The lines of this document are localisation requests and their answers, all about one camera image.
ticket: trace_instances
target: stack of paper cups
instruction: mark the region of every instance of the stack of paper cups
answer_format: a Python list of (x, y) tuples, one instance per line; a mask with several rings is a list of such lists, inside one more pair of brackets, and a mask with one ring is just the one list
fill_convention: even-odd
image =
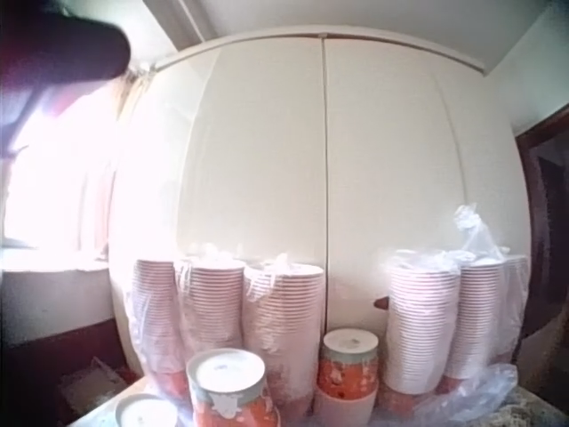
[(504, 289), (504, 264), (480, 260), (461, 269), (461, 299), (453, 345), (439, 392), (488, 365), (498, 329), (498, 309)]
[(245, 350), (217, 349), (188, 362), (196, 427), (280, 427), (262, 359)]
[(188, 358), (203, 350), (243, 346), (241, 299), (244, 263), (177, 262), (181, 331)]
[(132, 345), (157, 385), (174, 397), (188, 392), (173, 262), (136, 260), (127, 298)]
[(243, 331), (247, 350), (267, 364), (271, 396), (286, 420), (302, 418), (310, 408), (318, 365), (324, 271), (292, 264), (246, 267)]
[(509, 363), (524, 323), (529, 294), (530, 266), (525, 255), (506, 256), (505, 290), (501, 294), (498, 339), (494, 361)]
[(326, 334), (318, 367), (315, 416), (326, 427), (365, 426), (378, 390), (377, 336), (361, 329)]
[[(444, 370), (458, 311), (458, 271), (389, 270), (387, 360), (383, 380), (395, 395), (416, 397), (433, 391)], [(393, 412), (409, 412), (396, 399), (380, 402)]]

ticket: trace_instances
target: curtain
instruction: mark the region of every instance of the curtain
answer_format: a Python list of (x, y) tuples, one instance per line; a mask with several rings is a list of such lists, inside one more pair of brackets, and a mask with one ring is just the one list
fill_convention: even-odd
[(128, 72), (110, 82), (107, 91), (108, 105), (113, 111), (115, 123), (108, 132), (100, 133), (100, 141), (93, 147), (92, 162), (84, 180), (80, 206), (78, 250), (81, 259), (106, 261), (108, 259), (109, 216), (119, 158), (124, 152), (125, 127), (146, 91), (149, 79)]

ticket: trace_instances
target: blurry object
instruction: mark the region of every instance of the blurry object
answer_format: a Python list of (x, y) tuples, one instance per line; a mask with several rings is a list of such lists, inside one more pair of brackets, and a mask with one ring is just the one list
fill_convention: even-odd
[(61, 378), (59, 389), (77, 415), (85, 415), (126, 389), (119, 374), (99, 359), (91, 367)]
[(0, 39), (2, 157), (39, 109), (56, 115), (101, 82), (122, 75), (130, 46), (118, 28), (64, 16), (55, 2), (5, 0)]

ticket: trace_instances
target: white wall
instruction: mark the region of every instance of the white wall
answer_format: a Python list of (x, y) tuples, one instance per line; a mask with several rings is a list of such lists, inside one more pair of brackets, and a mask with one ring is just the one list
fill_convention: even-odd
[(553, 0), (488, 80), (516, 135), (569, 102), (569, 3)]
[(4, 272), (2, 335), (8, 346), (113, 318), (107, 270)]

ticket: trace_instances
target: plastic wrap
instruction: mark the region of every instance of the plastic wrap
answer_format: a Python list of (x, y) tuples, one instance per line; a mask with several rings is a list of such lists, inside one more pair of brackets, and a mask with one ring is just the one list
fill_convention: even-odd
[(476, 210), (476, 204), (462, 205), (454, 214), (454, 223), (464, 237), (462, 251), (470, 252), (476, 258), (505, 261), (502, 250)]
[(499, 339), (499, 312), (506, 297), (504, 255), (475, 205), (461, 206), (455, 215), (464, 235), (462, 251), (474, 261), (461, 263), (459, 313), (445, 375), (437, 391), (454, 390), (484, 369)]
[(310, 408), (317, 377), (324, 271), (281, 259), (246, 267), (244, 282), (244, 346), (265, 361), (283, 419), (300, 419)]
[(530, 264), (525, 255), (506, 255), (504, 280), (506, 291), (499, 310), (498, 337), (494, 362), (510, 362), (524, 324), (525, 304), (529, 295)]
[(449, 253), (398, 251), (388, 262), (387, 359), (379, 403), (409, 415), (445, 370), (457, 318), (460, 268)]
[(210, 252), (175, 263), (186, 360), (204, 350), (241, 348), (244, 262)]
[(487, 367), (456, 390), (422, 401), (408, 419), (376, 414), (370, 426), (459, 427), (495, 412), (517, 386), (517, 369), (508, 364)]
[(145, 375), (168, 399), (187, 400), (173, 262), (136, 260), (124, 303)]

